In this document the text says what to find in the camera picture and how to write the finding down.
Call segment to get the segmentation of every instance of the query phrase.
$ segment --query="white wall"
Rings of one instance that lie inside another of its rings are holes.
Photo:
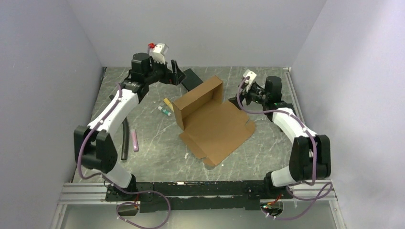
[[[0,228],[45,229],[101,64],[66,0],[2,0],[0,37]]]
[[[104,66],[150,42],[180,66],[291,66],[326,0],[68,0]]]
[[[405,227],[405,2],[328,0],[292,66],[350,229]]]

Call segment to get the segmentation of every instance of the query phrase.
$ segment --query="robotic arm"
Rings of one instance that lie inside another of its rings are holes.
[[[276,76],[268,76],[263,88],[255,82],[256,74],[254,72],[247,70],[243,76],[244,78],[249,76],[249,79],[242,86],[242,92],[236,95],[239,96],[240,102],[245,99],[247,105],[252,101],[261,104],[263,111],[276,110],[276,112],[265,113],[265,115],[286,134],[293,144],[288,166],[267,173],[264,178],[265,188],[270,190],[274,187],[311,179],[314,163],[316,163],[316,179],[328,177],[330,175],[329,138],[326,135],[318,135],[304,124],[301,126],[297,122],[293,117],[293,115],[295,116],[293,105],[281,99],[281,79]],[[236,97],[230,98],[229,101],[241,109]],[[316,161],[314,161],[314,149],[307,132],[316,143]]]
[[[136,53],[132,59],[132,69],[128,77],[120,83],[122,90],[118,91],[107,108],[87,126],[75,129],[75,159],[78,162],[79,153],[84,145],[81,162],[88,169],[102,173],[107,179],[122,187],[127,192],[136,192],[136,179],[126,171],[117,159],[117,151],[112,138],[118,127],[145,97],[149,85],[161,82],[178,85],[185,74],[179,69],[175,60],[171,61],[172,70],[167,68],[165,53],[166,44],[149,44],[148,53]],[[116,190],[122,197],[125,193]]]

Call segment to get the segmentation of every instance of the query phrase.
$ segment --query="gray marble tabletop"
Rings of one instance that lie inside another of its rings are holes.
[[[256,81],[264,85],[266,76],[275,75],[282,79],[283,100],[293,103],[293,93],[288,80],[279,67],[191,67],[203,80],[213,75],[224,82],[224,99],[234,97],[246,69],[257,74]],[[117,91],[116,83],[128,74],[129,68],[107,68],[97,97],[92,119],[106,108],[110,94]],[[281,169],[289,161],[291,143],[263,114],[249,114],[256,123],[253,135],[215,168],[204,166],[202,159],[197,159],[180,140],[181,129],[174,116],[166,116],[158,110],[165,107],[164,98],[175,101],[187,91],[183,86],[155,83],[142,102],[128,115],[130,128],[137,131],[139,152],[134,153],[129,147],[127,161],[120,164],[134,174],[137,181],[227,181],[227,180],[261,180],[269,171]],[[261,106],[251,104],[250,110],[260,110]],[[122,128],[114,136],[114,144],[121,155]],[[93,173],[83,170],[86,175]],[[73,182],[102,182],[101,177],[82,180],[75,174]]]

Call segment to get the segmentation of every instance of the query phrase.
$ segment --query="black tube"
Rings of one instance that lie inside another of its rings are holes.
[[[128,159],[128,147],[129,147],[129,122],[128,119],[125,118],[122,121],[122,148],[121,148],[121,160],[125,161]]]

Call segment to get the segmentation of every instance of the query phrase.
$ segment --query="brown cardboard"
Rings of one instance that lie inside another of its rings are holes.
[[[221,163],[255,131],[249,116],[229,101],[222,103],[222,96],[223,82],[213,76],[173,102],[184,131],[180,139],[210,166]]]

